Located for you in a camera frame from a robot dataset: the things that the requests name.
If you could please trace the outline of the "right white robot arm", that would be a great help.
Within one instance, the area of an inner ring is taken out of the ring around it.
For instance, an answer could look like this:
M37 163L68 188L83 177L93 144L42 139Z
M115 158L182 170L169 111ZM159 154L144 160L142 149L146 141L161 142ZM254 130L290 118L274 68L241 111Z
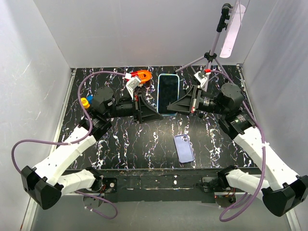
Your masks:
M308 177L300 176L288 167L270 145L252 118L240 109L244 97L233 83L221 87L217 96L192 86L185 96L167 108L181 114L193 115L197 111L220 115L220 128L245 152L261 170L260 178L228 166L218 172L216 179L206 186L213 190L239 189L258 198L274 215L281 217L308 195Z

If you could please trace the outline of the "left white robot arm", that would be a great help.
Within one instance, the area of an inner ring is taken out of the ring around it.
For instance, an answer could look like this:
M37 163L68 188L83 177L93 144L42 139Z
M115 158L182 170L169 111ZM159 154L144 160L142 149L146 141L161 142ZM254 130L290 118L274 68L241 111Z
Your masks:
M116 101L110 87L96 90L87 112L90 119L82 119L73 130L67 138L70 145L60 145L43 161L34 167L26 166L21 171L24 190L44 210L54 206L65 194L81 189L93 193L101 190L103 176L92 167L69 175L64 175L64 172L107 133L112 126L112 118L131 116L134 122L140 124L163 118L147 103L140 91ZM78 143L73 144L73 140L78 140Z

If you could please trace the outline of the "phone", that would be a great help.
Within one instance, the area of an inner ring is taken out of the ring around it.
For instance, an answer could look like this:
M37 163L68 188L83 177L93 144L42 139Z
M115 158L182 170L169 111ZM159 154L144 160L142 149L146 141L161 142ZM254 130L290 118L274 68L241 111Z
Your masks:
M167 107L179 99L180 78L176 74L160 74L157 86L157 112L162 116L175 116Z

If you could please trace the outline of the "lilac phone case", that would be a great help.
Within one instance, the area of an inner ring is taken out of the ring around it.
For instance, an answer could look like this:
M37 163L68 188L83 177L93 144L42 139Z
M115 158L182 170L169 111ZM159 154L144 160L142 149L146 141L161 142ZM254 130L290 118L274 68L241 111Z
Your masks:
M187 134L174 136L174 143L178 155L179 162L186 164L194 161L192 147Z

